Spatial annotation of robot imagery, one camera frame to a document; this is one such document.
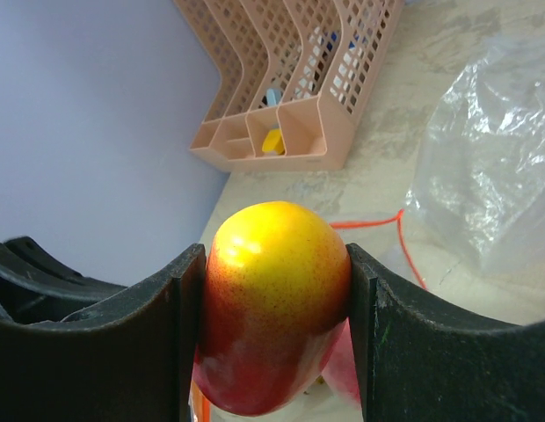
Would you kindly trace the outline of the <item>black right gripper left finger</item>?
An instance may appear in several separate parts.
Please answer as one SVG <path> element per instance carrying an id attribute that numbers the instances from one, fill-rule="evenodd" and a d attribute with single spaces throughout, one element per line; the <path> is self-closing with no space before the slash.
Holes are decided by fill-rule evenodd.
<path id="1" fill-rule="evenodd" d="M 206 255 L 130 287 L 0 243 L 0 421 L 188 421 Z"/>

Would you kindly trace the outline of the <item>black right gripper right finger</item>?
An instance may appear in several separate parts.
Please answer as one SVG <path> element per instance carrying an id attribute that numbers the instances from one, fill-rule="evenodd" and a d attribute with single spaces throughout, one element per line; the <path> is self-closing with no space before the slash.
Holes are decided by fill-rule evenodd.
<path id="1" fill-rule="evenodd" d="M 478 315 L 347 250 L 364 420 L 545 421 L 545 320 Z"/>

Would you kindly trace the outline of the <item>red yellow mango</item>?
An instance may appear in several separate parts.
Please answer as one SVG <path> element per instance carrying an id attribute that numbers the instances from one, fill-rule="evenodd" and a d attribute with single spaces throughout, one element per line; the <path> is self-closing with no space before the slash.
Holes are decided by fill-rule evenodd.
<path id="1" fill-rule="evenodd" d="M 352 284 L 339 234 L 293 202 L 230 216 L 207 256 L 193 379 L 214 406 L 278 410 L 321 374 L 345 325 Z"/>

